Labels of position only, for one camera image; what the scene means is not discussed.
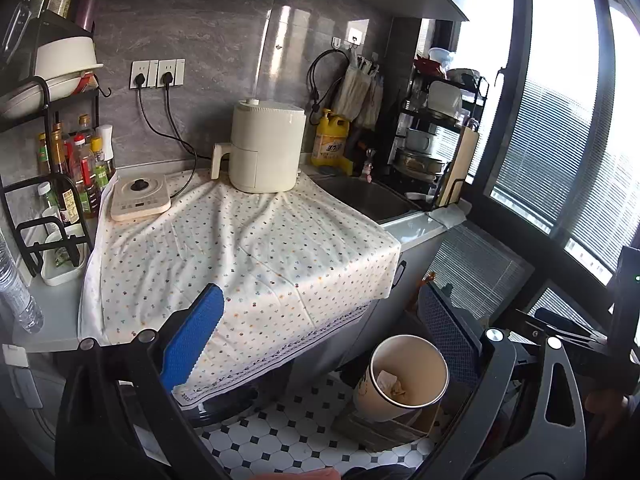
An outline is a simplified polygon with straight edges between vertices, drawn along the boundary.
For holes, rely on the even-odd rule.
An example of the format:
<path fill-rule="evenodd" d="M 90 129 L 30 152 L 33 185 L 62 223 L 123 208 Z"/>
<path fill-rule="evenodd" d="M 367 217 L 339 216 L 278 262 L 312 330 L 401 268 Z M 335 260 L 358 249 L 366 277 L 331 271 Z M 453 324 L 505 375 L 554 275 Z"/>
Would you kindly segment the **person's right hand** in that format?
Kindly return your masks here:
<path fill-rule="evenodd" d="M 599 390 L 588 394 L 585 400 L 586 410 L 596 416 L 596 438 L 606 437 L 627 415 L 629 400 L 616 390 Z"/>

